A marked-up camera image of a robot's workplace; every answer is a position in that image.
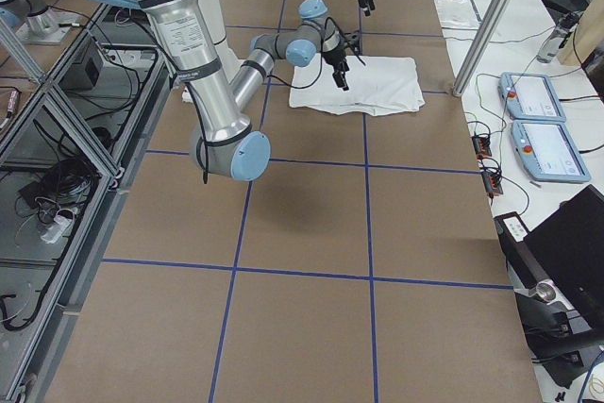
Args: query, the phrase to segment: white cloth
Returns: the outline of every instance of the white cloth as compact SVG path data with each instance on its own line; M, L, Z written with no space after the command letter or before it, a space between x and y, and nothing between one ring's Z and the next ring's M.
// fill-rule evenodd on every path
M364 112L379 116L398 112L416 112L425 102L417 82L415 60L411 58L361 57L363 66L354 56L346 61L350 71L346 80L350 90L336 87L331 66L323 62L323 71L314 85L304 90L292 89L290 107L312 108L343 114ZM309 66L295 68L292 85L309 85L319 73L320 57Z

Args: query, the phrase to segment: white table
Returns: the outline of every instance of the white table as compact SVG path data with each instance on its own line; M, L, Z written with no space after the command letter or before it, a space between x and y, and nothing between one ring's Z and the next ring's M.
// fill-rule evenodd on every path
M484 17L490 1L474 0L481 17ZM549 64L534 60L527 68L536 56L541 44L549 35L549 31L523 42L495 43L521 40L545 31L553 25L554 22L541 0L511 0L494 36L491 38L492 43L487 47L478 66L477 74L486 73L499 76L503 72L522 73L526 71L554 76L577 68L562 66L556 59ZM467 39L473 38L476 32L444 29L443 33L446 38ZM447 50L455 73L459 71L470 44L471 41L447 40ZM568 76L555 77L552 81L560 98L573 98L596 93L583 71L576 71ZM501 114L503 103L497 92L497 84L498 80L494 77L480 76L478 78L478 90L482 96L483 106ZM462 102L466 112L470 112L468 114L469 121L474 119L473 115L476 115L478 120L489 125L492 131L501 129L501 121L479 106L477 75L474 75L471 84L463 94ZM567 117L566 126L578 149L591 149L604 143L604 104L601 101L567 102L563 103L562 107ZM541 187L534 185L523 169L519 158L517 158L510 133L510 117L506 113L504 118L508 122L508 127L506 127L503 135L495 134L492 137L491 148L495 159L501 163L503 176L518 183L530 196L528 210L522 218L528 228L535 228L554 212L562 201L573 197L585 187L585 184L539 183ZM474 125L470 125L470 130L474 130ZM604 193L604 149L582 156L592 175L590 183ZM526 205L524 194L505 180L502 183L502 188L504 194L496 197L492 206L493 216L510 211L521 212ZM559 388L542 366L536 366L535 373L539 379L544 401L553 401L556 394L561 391L566 391L565 401L577 401L584 376L577 378L571 389L566 390ZM604 367L597 367L595 375L603 379ZM587 391L584 397L590 397Z

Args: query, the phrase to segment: metal rod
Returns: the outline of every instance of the metal rod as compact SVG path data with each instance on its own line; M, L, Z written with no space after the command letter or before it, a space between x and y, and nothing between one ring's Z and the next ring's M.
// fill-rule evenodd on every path
M458 72L455 84L453 85L453 95L461 96L465 91L466 87L470 83L470 78L476 71L478 63L484 54L484 51L489 44L489 40L495 32L495 28L503 15L506 6L510 0L492 0L482 25L478 30L476 37L472 41L470 50L465 56L465 60L461 64L460 71Z
M12 57L23 67L32 81L38 83L44 81L44 71L36 60L29 55L15 35L15 32L4 22L4 19L0 19L0 43L4 45Z

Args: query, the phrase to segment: brown table surface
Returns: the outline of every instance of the brown table surface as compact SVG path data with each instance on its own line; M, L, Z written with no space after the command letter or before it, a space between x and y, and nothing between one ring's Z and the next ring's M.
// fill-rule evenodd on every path
M301 1L221 0L231 47ZM432 0L325 1L363 54L415 58L426 105L333 116L269 83L265 175L204 186L173 93L46 402L541 401Z

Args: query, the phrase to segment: metal frame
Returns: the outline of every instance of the metal frame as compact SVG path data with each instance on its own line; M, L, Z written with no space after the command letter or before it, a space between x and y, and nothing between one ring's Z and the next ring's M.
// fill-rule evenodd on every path
M5 23L4 19L0 20L0 42L23 67L32 81L38 82L39 84L44 82L46 74L43 69L27 52L27 49L21 44L15 32L13 32L7 23Z
M455 79L455 84L453 85L454 96L461 96L463 92L465 92L509 2L510 0L491 1L484 16L484 20L482 21L482 25L472 41L470 49L468 50L468 53L461 64L457 78Z
M20 360L18 370L3 370L11 376L8 381L10 392L8 395L0 395L0 402L16 401L23 379L29 373L34 373L38 379L27 385L27 400L42 401L75 326L76 318L69 313L78 311L77 307L83 303L90 289L92 278L109 242L114 219L126 200L126 191L123 189L131 184L136 175L142 161L141 156L169 92L169 75L163 60L159 59L151 70L147 84L142 88L140 101L130 113L122 139L113 150L113 156L99 142L70 98L59 87L58 81L68 71L80 47L86 44L92 28L96 27L96 24L100 25L108 12L107 6L100 7L95 12L92 21L87 25L88 30L82 30L78 34L48 73L42 70L16 40L14 32L0 21L0 42L24 67L28 77L38 84L38 89L31 95L15 122L0 138L0 161L9 157L17 143L25 138L33 120L44 109L73 139L101 176L96 192L92 195L77 231L74 232L65 259L45 296L38 318L26 332L25 347L19 353L19 358L23 360ZM125 40L119 40L119 43L141 47L139 42L128 42L131 38L128 36ZM110 188L115 187L116 178L121 173L123 175L120 187L115 192L111 191Z

